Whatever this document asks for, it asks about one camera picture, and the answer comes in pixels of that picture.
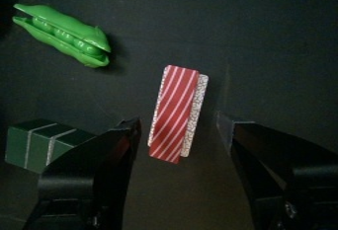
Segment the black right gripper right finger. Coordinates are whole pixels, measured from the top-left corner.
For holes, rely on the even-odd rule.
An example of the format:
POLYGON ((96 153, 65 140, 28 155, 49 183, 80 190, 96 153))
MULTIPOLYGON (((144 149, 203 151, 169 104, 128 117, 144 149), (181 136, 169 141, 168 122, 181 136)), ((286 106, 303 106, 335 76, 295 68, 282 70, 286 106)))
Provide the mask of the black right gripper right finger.
POLYGON ((224 114, 216 117, 216 128, 255 230, 338 230, 338 154, 224 114))

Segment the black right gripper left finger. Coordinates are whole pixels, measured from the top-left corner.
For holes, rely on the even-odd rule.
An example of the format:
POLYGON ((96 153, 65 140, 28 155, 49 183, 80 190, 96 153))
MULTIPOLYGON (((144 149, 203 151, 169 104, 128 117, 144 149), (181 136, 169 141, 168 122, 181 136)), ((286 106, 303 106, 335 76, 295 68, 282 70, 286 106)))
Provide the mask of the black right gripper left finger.
POLYGON ((39 202, 23 230, 121 230, 141 137, 135 117, 64 153, 39 179, 39 202))

